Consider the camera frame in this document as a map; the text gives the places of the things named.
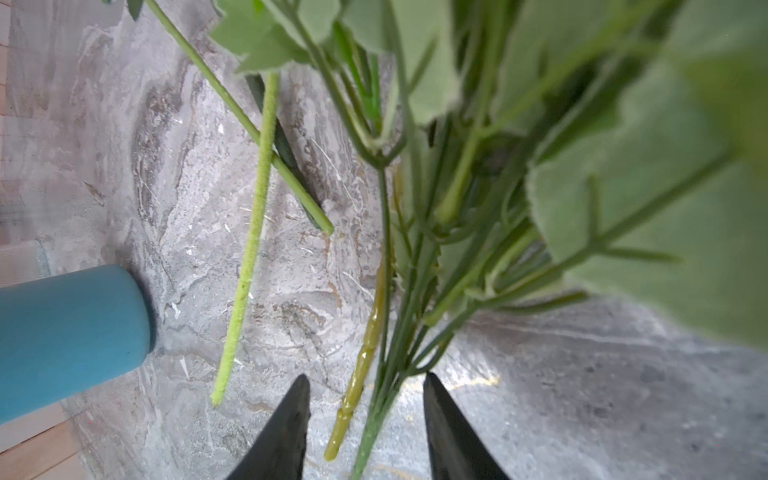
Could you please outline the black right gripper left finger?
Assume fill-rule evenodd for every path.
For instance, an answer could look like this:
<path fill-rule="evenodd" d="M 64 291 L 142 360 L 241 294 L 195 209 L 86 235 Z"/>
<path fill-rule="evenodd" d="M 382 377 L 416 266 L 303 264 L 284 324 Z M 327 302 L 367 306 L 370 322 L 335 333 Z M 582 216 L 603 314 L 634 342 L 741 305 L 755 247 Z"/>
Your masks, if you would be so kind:
<path fill-rule="evenodd" d="M 302 479 L 310 417 L 310 381 L 301 374 L 228 479 Z"/>

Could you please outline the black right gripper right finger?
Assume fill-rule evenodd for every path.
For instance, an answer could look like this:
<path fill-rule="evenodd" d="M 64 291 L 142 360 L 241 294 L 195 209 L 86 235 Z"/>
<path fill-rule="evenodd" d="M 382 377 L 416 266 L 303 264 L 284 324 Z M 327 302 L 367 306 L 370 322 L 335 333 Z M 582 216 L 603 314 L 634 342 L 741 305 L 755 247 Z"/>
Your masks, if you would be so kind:
<path fill-rule="evenodd" d="M 432 372 L 423 383 L 423 407 L 433 479 L 509 479 Z"/>

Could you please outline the teal ceramic vase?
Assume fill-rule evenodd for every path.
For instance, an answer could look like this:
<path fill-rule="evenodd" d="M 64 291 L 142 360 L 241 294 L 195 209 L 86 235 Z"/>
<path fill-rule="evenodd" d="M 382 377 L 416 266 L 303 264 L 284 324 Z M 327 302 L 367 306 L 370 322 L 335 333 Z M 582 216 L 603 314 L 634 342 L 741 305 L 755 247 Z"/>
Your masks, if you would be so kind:
<path fill-rule="evenodd" d="M 118 265 L 2 288 L 2 422 L 134 370 L 153 334 L 141 288 Z"/>

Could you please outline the pale pink hydrangea stem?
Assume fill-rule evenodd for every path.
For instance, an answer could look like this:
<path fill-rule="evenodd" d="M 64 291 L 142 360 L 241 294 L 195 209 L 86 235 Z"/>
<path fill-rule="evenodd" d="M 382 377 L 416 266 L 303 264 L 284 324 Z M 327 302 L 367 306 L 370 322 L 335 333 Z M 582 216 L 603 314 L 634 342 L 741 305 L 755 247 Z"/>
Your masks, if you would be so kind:
<path fill-rule="evenodd" d="M 218 1 L 268 85 L 321 76 L 377 173 L 383 259 L 327 444 L 376 373 L 361 478 L 405 382 L 476 313 L 624 296 L 767 344 L 763 1 Z"/>

